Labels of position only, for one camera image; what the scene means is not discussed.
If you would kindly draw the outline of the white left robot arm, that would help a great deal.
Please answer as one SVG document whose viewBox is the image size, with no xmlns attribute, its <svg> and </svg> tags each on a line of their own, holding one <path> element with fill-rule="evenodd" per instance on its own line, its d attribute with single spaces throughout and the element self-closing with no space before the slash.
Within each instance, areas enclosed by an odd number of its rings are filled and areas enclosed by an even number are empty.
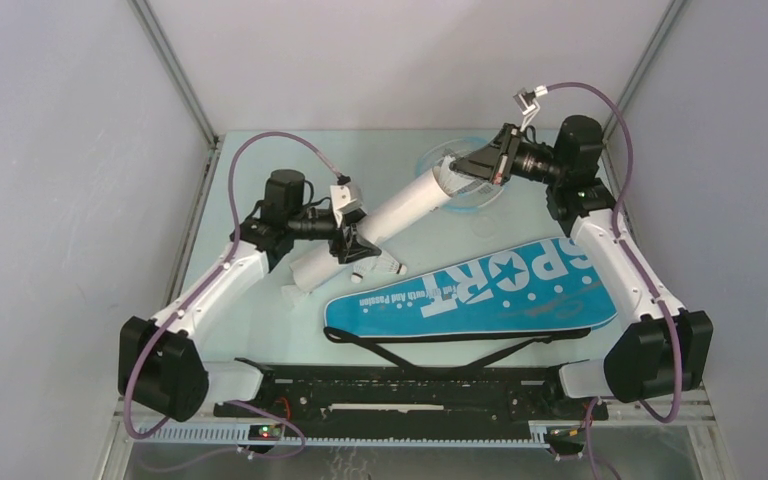
<svg viewBox="0 0 768 480">
<path fill-rule="evenodd" d="M 347 176 L 314 200 L 301 172 L 273 171 L 263 198 L 236 224 L 218 260 L 196 283 L 151 318 L 125 322 L 119 392 L 178 422 L 204 404 L 231 400 L 252 416 L 271 412 L 276 390 L 263 381 L 264 368 L 240 359 L 208 362 L 199 349 L 237 297 L 271 273 L 296 242 L 317 241 L 340 264 L 379 253 L 357 231 L 365 215 L 360 190 Z"/>
</svg>

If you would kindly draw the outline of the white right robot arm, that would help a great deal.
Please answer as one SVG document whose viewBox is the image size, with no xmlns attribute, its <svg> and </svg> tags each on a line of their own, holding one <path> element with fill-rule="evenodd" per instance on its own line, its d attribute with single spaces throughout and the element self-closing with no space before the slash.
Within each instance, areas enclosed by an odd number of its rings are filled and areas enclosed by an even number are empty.
<svg viewBox="0 0 768 480">
<path fill-rule="evenodd" d="M 550 216 L 591 261 L 615 305 L 623 332 L 608 353 L 560 367 L 559 380 L 543 388 L 543 408 L 556 418 L 570 416 L 584 397 L 680 401 L 699 387 L 713 336 L 709 316 L 678 300 L 631 238 L 619 201 L 597 175 L 602 147 L 601 125 L 573 115 L 551 146 L 506 124 L 487 145 L 449 165 L 492 185 L 514 177 L 544 184 Z"/>
</svg>

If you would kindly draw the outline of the white shuttlecock tube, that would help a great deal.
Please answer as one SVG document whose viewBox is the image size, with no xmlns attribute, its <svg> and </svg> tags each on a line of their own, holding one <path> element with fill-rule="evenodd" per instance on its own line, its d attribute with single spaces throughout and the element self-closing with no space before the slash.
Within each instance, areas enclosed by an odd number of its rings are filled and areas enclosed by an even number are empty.
<svg viewBox="0 0 768 480">
<path fill-rule="evenodd" d="M 376 246 L 411 226 L 451 198 L 439 187 L 434 171 L 426 171 L 360 221 L 360 233 Z M 328 253 L 316 247 L 290 264 L 294 285 L 312 292 L 343 270 Z"/>
</svg>

